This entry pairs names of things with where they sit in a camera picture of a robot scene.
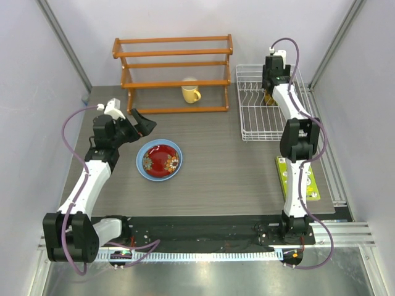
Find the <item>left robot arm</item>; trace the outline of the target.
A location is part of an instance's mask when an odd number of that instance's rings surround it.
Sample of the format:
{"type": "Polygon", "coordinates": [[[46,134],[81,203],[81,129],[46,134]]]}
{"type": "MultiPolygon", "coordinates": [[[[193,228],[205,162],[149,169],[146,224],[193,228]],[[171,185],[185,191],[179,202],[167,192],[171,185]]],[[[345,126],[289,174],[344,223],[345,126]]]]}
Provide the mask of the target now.
{"type": "Polygon", "coordinates": [[[99,248],[113,241],[124,246],[131,240],[127,218],[105,216],[92,223],[91,215],[99,194],[110,178],[120,157],[119,148],[149,135],[156,122],[142,116],[136,109],[132,125],[123,113],[110,105],[98,104],[93,110],[101,114],[93,120],[93,136],[84,157],[74,154],[82,164],[81,175],[64,204],[43,218],[46,250],[50,261],[91,263],[99,248]]]}

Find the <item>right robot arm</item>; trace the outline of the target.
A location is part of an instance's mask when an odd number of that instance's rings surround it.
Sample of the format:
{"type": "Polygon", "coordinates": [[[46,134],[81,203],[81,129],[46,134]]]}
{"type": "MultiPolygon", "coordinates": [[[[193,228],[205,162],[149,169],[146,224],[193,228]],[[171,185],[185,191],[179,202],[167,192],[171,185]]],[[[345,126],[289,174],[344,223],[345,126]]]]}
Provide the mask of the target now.
{"type": "Polygon", "coordinates": [[[280,154],[287,169],[286,201],[278,235],[285,244],[297,244],[309,230],[310,219],[305,209],[307,178],[320,130],[297,98],[291,81],[291,66],[285,64],[283,51],[265,57],[262,87],[286,119],[280,139],[280,154]]]}

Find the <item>brown yellow plate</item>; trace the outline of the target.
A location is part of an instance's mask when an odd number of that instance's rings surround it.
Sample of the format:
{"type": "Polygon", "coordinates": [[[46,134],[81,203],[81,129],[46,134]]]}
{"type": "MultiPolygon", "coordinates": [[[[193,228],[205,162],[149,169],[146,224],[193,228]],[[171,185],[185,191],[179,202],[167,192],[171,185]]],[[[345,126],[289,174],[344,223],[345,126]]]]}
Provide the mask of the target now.
{"type": "Polygon", "coordinates": [[[277,102],[273,99],[271,93],[265,90],[264,102],[266,106],[277,106],[277,102]]]}

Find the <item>red floral plate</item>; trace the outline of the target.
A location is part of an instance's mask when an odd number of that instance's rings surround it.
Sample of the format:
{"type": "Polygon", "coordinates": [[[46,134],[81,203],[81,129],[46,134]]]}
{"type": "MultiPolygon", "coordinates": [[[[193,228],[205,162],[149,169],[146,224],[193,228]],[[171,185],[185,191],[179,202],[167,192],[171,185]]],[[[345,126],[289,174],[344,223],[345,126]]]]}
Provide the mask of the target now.
{"type": "Polygon", "coordinates": [[[181,155],[170,145],[156,144],[144,152],[141,164],[148,176],[165,179],[176,173],[181,164],[181,155]]]}

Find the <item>blue plate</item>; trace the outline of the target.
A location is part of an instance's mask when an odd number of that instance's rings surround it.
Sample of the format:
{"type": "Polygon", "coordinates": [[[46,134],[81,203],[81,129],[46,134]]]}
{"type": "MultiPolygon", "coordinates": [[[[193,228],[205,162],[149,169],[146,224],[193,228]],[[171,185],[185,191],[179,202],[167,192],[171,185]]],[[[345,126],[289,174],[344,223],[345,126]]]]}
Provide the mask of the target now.
{"type": "Polygon", "coordinates": [[[146,179],[148,179],[148,180],[150,180],[150,181],[155,181],[155,182],[167,181],[167,180],[169,180],[170,178],[174,177],[174,176],[179,172],[179,170],[180,170],[180,168],[181,168],[181,166],[182,166],[182,163],[183,163],[183,154],[182,154],[182,152],[181,152],[181,149],[179,148],[178,145],[176,145],[174,142],[172,142],[172,141],[170,141],[170,140],[168,140],[168,139],[155,139],[155,140],[149,141],[149,142],[146,143],[142,148],[140,148],[140,150],[138,151],[137,156],[136,156],[136,167],[137,167],[139,173],[140,173],[144,178],[146,178],[146,179]],[[148,174],[145,173],[145,172],[143,171],[143,166],[142,166],[142,164],[141,164],[141,161],[142,161],[142,159],[143,159],[143,154],[144,154],[144,152],[145,152],[150,146],[156,145],[156,144],[167,144],[167,145],[170,145],[170,146],[172,146],[173,148],[175,148],[175,149],[178,151],[178,153],[181,155],[181,164],[180,164],[179,168],[177,169],[176,173],[175,173],[174,175],[170,176],[170,177],[165,178],[165,179],[157,179],[157,178],[153,178],[153,177],[148,176],[148,174]]]}

